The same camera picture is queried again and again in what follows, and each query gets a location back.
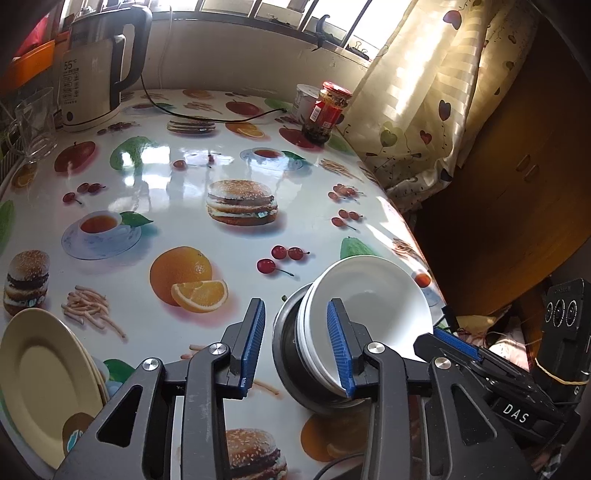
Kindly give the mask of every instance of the electric kettle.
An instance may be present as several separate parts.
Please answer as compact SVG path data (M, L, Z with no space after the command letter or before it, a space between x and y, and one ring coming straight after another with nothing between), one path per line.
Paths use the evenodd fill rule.
M134 26L129 73L121 79L125 36ZM60 103L64 130L95 127L119 111L121 92L132 86L144 68L152 13L134 5L80 17L70 26L69 48L62 59Z

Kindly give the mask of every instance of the apple print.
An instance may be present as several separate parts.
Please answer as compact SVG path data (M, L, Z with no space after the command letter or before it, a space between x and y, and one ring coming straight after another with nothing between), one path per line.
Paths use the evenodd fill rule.
M305 148L307 150L320 150L319 147L311 143L301 130L296 130L295 128L287 128L281 127L279 129L280 135L285 138L289 143L295 145L296 147Z
M65 173L80 168L95 151L96 144L94 142L76 143L66 147L57 156L53 165L58 173Z
M256 105L248 102L237 102L236 100L226 103L226 108L238 115L254 116L262 113L261 109Z

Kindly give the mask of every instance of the kettle handle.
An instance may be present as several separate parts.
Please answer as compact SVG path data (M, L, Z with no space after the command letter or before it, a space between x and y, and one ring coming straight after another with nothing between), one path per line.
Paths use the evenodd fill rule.
M133 5L130 8L119 10L119 12L121 14L118 16L117 22L119 22L118 27L121 28L121 33L123 33L125 25L134 26L134 46L131 50L131 63L127 77L112 85L112 88L117 92L131 87L142 74L148 50L150 27L152 26L152 12L146 7Z

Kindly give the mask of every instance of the yellow plate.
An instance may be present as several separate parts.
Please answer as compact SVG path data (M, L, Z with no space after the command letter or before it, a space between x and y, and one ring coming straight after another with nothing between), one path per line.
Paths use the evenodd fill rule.
M26 309L0 343L0 388L21 436L50 466L64 459L61 432L76 413L103 407L93 371L74 336L57 317Z
M90 369L92 370L92 373L95 375L96 385L97 385L99 392L100 392L100 399L103 401L103 406L105 406L105 405L107 405L107 402L109 401L109 396L107 395L107 387L105 385L105 380L103 379L103 376L100 374L99 368L96 366L95 361L88 353L88 350L86 350L86 348L84 348L84 345L82 345L82 342L80 341L80 339L71 330L70 330L70 333L76 339L76 342L78 343L78 345L80 346L80 348L84 352L86 359L88 360L88 363L90 365Z

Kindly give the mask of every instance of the window sill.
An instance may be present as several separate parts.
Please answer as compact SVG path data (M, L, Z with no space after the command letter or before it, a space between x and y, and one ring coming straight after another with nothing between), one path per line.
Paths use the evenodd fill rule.
M170 13L169 12L154 12L153 13L153 20L170 20ZM299 40L303 40L311 45L316 45L316 37L308 32L300 32L297 31L296 28L291 28L286 25L281 25L279 23L274 23L268 20L262 20L260 18L249 18L246 16L242 16L239 14L221 14L215 12L182 12L177 11L173 12L173 20L204 20L208 22L225 22L225 23L232 23L235 25L244 25L246 27L252 28L259 28L261 30L267 30L271 32L275 32L281 35L287 35L288 37L297 38ZM334 45L329 42L324 42L322 48L329 50L337 55L346 58L350 61L353 61L363 67L368 68L371 64L370 61L367 61L358 55L355 55L348 50L345 50L342 47Z

